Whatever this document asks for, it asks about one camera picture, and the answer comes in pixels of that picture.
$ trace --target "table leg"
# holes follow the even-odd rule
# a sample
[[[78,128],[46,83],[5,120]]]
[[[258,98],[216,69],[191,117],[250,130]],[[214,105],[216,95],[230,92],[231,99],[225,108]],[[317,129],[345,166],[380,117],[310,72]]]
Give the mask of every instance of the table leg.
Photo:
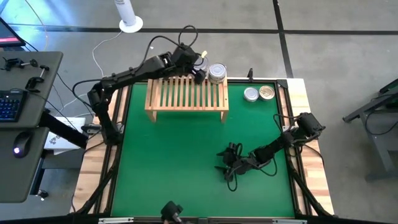
[[[156,111],[146,111],[146,113],[153,123],[156,122]]]
[[[221,122],[222,123],[225,123],[227,115],[228,115],[228,111],[221,112]]]

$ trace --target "green mat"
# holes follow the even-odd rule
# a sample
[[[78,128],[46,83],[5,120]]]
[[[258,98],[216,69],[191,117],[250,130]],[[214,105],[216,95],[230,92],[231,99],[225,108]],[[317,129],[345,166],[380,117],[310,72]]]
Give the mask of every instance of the green mat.
[[[159,217],[169,201],[180,204],[183,217],[293,217],[285,155],[276,156],[278,173],[268,177],[251,170],[238,176],[230,192],[216,153],[229,142],[243,144],[243,155],[279,136],[272,119],[277,101],[243,98],[245,88],[262,85],[230,84],[229,114],[160,112],[152,123],[144,111],[146,84],[134,85],[119,166],[113,217]],[[274,164],[264,168],[274,172]]]

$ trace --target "silver lid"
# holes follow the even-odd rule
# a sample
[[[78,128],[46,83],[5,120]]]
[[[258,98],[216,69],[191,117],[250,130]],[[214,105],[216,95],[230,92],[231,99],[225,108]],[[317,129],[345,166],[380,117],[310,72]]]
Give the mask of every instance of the silver lid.
[[[214,80],[222,80],[226,75],[226,67],[223,64],[215,63],[209,68],[209,77]]]
[[[275,96],[275,91],[270,86],[262,86],[259,91],[260,99],[270,100]]]
[[[208,64],[209,60],[207,59],[207,57],[199,57],[198,60],[195,62],[193,68],[196,70],[202,69],[203,71],[206,71]]]
[[[259,92],[253,87],[248,87],[244,90],[243,96],[245,100],[249,102],[254,102],[259,98]]]

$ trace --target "concrete floor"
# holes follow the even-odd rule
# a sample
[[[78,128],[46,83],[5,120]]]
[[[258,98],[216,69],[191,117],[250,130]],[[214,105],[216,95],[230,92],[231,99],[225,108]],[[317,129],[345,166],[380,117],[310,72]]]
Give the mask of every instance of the concrete floor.
[[[109,0],[30,0],[46,25],[113,27],[119,23],[114,3]],[[135,0],[136,14],[145,28],[181,28],[193,24],[212,29],[276,29],[272,0]],[[280,0],[285,29],[290,30],[398,30],[398,3],[392,0]],[[0,15],[10,24],[37,24],[23,0],[11,0]],[[44,33],[20,28],[19,35],[39,50]],[[60,74],[72,86],[80,80],[100,77],[91,51],[117,33],[49,32],[48,50],[64,53]],[[177,34],[159,33],[172,39]],[[146,45],[156,33],[122,34],[96,50],[105,74],[137,65]],[[286,35],[295,78],[303,78],[312,112],[326,126],[320,138],[321,152],[335,213],[340,217],[398,223],[398,180],[367,183],[364,176],[380,164],[359,120],[345,124],[341,118],[368,102],[378,89],[397,78],[398,36],[396,35]],[[151,55],[172,50],[159,40]],[[193,46],[207,50],[211,62],[222,62],[229,76],[286,77],[278,34],[200,34]],[[59,80],[55,85],[62,100],[73,96]],[[90,85],[79,87],[86,93]],[[60,106],[55,93],[50,101]],[[65,109],[67,116],[86,113],[80,103]],[[45,174],[50,197],[41,202],[29,198],[22,204],[0,204],[0,220],[63,215],[69,212],[78,172]],[[22,207],[35,207],[21,213]]]

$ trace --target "can lid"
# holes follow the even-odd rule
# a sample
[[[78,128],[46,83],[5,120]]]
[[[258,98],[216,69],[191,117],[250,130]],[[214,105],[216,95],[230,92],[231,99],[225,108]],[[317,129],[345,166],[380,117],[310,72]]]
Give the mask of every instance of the can lid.
[[[209,74],[214,78],[224,78],[226,75],[226,68],[223,64],[215,63],[209,68]]]
[[[270,86],[262,86],[260,88],[259,93],[260,93],[260,97],[265,100],[270,100],[275,96],[275,91]]]
[[[244,90],[244,98],[248,101],[256,101],[259,98],[259,92],[253,87],[248,87]]]
[[[199,57],[198,60],[195,62],[195,65],[193,66],[194,69],[199,70],[205,70],[205,68],[207,67],[207,65],[209,64],[209,60],[207,59],[207,57]]]

